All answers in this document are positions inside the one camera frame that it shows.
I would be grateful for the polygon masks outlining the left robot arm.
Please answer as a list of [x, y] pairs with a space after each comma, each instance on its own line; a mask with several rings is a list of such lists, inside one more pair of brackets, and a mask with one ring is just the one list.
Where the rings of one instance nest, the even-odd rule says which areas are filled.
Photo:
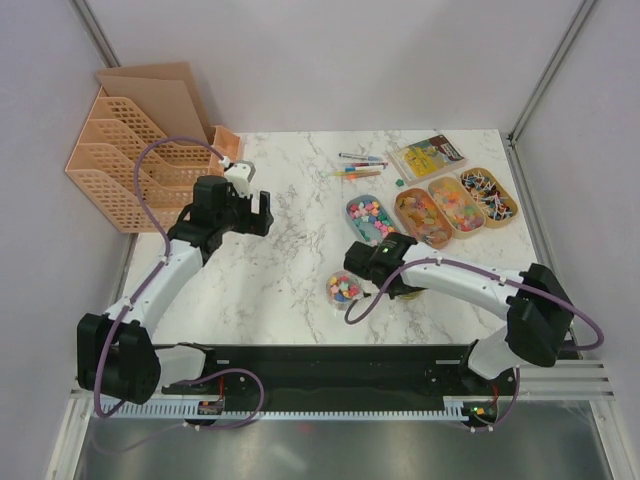
[[245, 179], [203, 176], [193, 198], [169, 229], [165, 249], [134, 291], [101, 315], [77, 326], [77, 380], [94, 399], [110, 396], [144, 404], [157, 388], [185, 381], [198, 393], [219, 382], [219, 369], [203, 351], [178, 345], [156, 348], [151, 338], [177, 294], [221, 246], [227, 232], [264, 237], [273, 223], [267, 191], [253, 195]]

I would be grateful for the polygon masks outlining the clear glass jar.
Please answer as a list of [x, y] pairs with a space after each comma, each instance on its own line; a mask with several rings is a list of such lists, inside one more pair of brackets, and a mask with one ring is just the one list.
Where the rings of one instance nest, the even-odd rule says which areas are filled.
[[336, 310], [346, 310], [354, 300], [363, 296], [363, 287], [352, 273], [340, 270], [331, 274], [325, 287], [327, 300]]

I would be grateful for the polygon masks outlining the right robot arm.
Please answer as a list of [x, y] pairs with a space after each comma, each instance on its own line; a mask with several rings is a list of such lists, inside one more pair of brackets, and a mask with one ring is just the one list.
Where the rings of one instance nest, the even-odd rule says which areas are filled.
[[513, 367], [554, 366], [574, 318], [559, 280], [538, 263], [524, 271], [489, 268], [391, 233], [377, 246], [354, 242], [343, 267], [378, 287], [377, 298], [433, 290], [503, 320], [502, 329], [471, 344], [458, 368], [460, 386], [473, 394]]

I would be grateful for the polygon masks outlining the gold jar lid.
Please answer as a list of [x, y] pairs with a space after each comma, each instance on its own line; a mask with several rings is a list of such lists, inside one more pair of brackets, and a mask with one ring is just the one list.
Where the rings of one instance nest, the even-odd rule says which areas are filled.
[[410, 292], [407, 294], [400, 295], [399, 298], [403, 301], [411, 301], [419, 298], [421, 294], [422, 294], [421, 291], [415, 291], [415, 292]]

